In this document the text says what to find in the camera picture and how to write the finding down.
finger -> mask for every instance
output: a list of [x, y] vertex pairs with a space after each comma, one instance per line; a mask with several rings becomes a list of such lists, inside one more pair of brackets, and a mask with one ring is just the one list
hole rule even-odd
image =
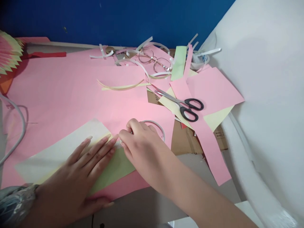
[[102, 208], [110, 207], [114, 204], [114, 202], [110, 202], [108, 198], [102, 197], [98, 199], [87, 200], [84, 203], [81, 216], [87, 217], [101, 210]]
[[118, 134], [120, 137], [121, 141], [124, 142], [125, 144], [130, 144], [133, 141], [134, 135], [132, 135], [130, 132], [126, 130], [121, 130]]
[[143, 129], [141, 124], [138, 122], [137, 119], [130, 119], [127, 123], [127, 130], [132, 130], [133, 134], [137, 134], [140, 130]]
[[106, 145], [104, 145], [92, 159], [84, 166], [88, 172], [90, 172], [94, 166], [113, 148], [116, 141], [118, 139], [118, 135], [115, 135]]
[[88, 175], [88, 178], [92, 180], [94, 184], [97, 178], [101, 175], [104, 169], [107, 167], [108, 163], [110, 162], [113, 154], [115, 153], [115, 148], [112, 148], [91, 170]]
[[152, 125], [149, 125], [148, 127], [151, 129], [151, 131], [153, 131], [154, 133], [157, 133], [157, 130], [155, 129], [155, 127], [153, 127]]
[[75, 150], [74, 152], [69, 156], [69, 158], [66, 161], [67, 165], [71, 165], [74, 164], [79, 155], [81, 154], [81, 152], [86, 148], [87, 145], [90, 144], [91, 139], [93, 138], [93, 136], [89, 136], [87, 137]]
[[148, 130], [149, 129], [148, 126], [147, 126], [147, 124], [145, 124], [144, 122], [139, 122], [139, 123], [140, 123], [140, 125], [142, 126], [142, 128], [144, 130]]
[[121, 146], [123, 147], [123, 150], [124, 150], [124, 153], [126, 155], [126, 157], [129, 159], [129, 161], [133, 164], [133, 156], [131, 154], [131, 151], [130, 149], [128, 148], [128, 146], [124, 143], [124, 142], [121, 142], [120, 143]]
[[83, 167], [87, 164], [88, 161], [92, 159], [92, 157], [97, 153], [97, 151], [102, 148], [105, 143], [108, 141], [109, 137], [111, 135], [108, 134], [107, 136], [103, 137], [101, 140], [99, 140], [87, 153], [85, 153], [79, 160], [76, 162], [78, 167]]

paper fan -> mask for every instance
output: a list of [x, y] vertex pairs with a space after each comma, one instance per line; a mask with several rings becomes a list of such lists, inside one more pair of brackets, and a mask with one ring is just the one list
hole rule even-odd
[[0, 30], [0, 75], [17, 68], [23, 55], [23, 43]]

table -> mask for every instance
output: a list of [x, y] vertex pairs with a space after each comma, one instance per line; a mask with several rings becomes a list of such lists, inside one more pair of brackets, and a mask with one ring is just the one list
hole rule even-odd
[[[33, 52], [76, 52], [90, 48], [98, 48], [94, 45], [69, 44], [51, 42], [48, 45], [28, 45], [28, 53]], [[4, 156], [6, 136], [2, 134], [2, 110], [0, 112], [0, 158]], [[201, 155], [186, 154], [178, 158], [204, 181], [209, 183], [213, 188], [222, 193], [231, 202], [239, 203], [244, 201], [240, 185], [236, 179], [233, 166], [229, 157], [229, 152], [223, 153], [228, 169], [231, 173], [232, 180], [218, 186]], [[100, 228], [104, 224], [105, 228], [112, 227], [160, 227], [160, 224], [168, 221], [180, 219], [187, 215], [175, 206], [170, 200], [156, 192], [151, 187], [135, 191], [129, 195], [115, 200], [114, 206], [104, 209], [94, 216], [82, 219], [69, 227], [94, 227]]]

scissors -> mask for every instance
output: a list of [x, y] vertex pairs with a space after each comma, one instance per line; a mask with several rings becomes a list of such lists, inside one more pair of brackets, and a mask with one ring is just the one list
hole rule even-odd
[[[198, 115], [197, 115], [196, 113], [194, 113], [191, 109], [195, 109], [195, 110], [197, 110], [197, 111], [203, 110], [204, 104], [203, 104], [200, 100], [195, 99], [195, 98], [189, 98], [189, 99], [186, 99], [186, 100], [182, 101], [182, 100], [179, 100], [179, 99], [177, 99], [177, 98], [172, 97], [171, 95], [167, 94], [166, 92], [164, 92], [163, 90], [161, 90], [161, 89], [159, 89], [159, 88], [157, 88], [157, 87], [155, 87], [155, 88], [156, 88], [155, 92], [156, 92], [157, 94], [160, 94], [160, 95], [162, 95], [162, 96], [164, 96], [164, 97], [170, 99], [171, 101], [175, 102], [176, 104], [178, 104], [178, 106], [180, 107], [180, 113], [181, 113], [181, 115], [182, 115], [186, 120], [188, 120], [188, 121], [190, 121], [190, 122], [195, 122], [195, 121], [197, 121], [197, 120], [199, 119]], [[190, 104], [190, 101], [196, 101], [196, 102], [198, 102], [198, 103], [200, 104], [200, 108], [197, 107], [197, 106], [195, 106], [195, 105], [193, 105], [193, 104]], [[189, 118], [185, 115], [185, 112], [187, 112], [187, 113], [193, 115], [193, 116], [194, 116], [194, 119], [189, 119]]]

blue wall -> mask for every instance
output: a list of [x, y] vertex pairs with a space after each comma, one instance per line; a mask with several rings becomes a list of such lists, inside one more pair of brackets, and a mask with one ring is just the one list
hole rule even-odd
[[202, 44], [234, 1], [0, 0], [0, 30], [14, 37], [132, 47], [153, 36], [174, 48], [196, 33]]

